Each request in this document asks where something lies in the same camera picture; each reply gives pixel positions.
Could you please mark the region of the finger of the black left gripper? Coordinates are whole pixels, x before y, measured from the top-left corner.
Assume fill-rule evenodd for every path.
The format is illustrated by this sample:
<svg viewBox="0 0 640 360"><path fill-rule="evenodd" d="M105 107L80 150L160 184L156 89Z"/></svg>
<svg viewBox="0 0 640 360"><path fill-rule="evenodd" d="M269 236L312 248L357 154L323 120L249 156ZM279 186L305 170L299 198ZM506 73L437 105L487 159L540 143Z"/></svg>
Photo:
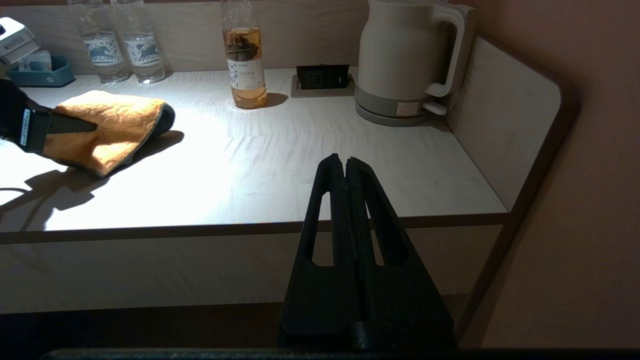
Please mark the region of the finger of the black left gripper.
<svg viewBox="0 0 640 360"><path fill-rule="evenodd" d="M95 123L76 117L50 116L46 134L90 133L94 132L97 128L98 126Z"/></svg>

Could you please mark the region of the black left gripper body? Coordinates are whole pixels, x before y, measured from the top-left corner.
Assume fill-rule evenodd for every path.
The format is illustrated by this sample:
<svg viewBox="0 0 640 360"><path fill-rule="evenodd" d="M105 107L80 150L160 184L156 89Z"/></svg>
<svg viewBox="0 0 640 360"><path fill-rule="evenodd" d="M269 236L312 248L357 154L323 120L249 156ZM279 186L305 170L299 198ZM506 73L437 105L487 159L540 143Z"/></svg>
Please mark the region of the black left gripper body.
<svg viewBox="0 0 640 360"><path fill-rule="evenodd" d="M29 98L11 80L0 80L0 136L23 152L41 154L51 109Z"/></svg>

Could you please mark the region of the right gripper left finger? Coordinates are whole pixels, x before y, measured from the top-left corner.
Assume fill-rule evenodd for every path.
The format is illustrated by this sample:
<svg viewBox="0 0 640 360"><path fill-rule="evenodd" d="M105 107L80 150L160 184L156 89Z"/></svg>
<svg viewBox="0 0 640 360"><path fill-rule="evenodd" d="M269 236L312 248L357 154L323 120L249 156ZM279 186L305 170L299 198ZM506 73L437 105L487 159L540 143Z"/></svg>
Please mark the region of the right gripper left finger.
<svg viewBox="0 0 640 360"><path fill-rule="evenodd" d="M320 210L329 194L333 264L313 262ZM317 167L288 289L278 322L278 345L289 349L349 349L361 302L345 171L332 153Z"/></svg>

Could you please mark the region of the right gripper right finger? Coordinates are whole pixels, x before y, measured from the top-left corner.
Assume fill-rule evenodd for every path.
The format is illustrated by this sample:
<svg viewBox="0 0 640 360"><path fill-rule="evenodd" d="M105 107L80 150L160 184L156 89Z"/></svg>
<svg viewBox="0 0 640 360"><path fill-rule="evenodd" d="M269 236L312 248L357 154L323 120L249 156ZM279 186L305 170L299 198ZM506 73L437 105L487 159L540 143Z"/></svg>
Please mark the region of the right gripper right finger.
<svg viewBox="0 0 640 360"><path fill-rule="evenodd" d="M374 170L346 166L358 265L358 350L453 350L454 321Z"/></svg>

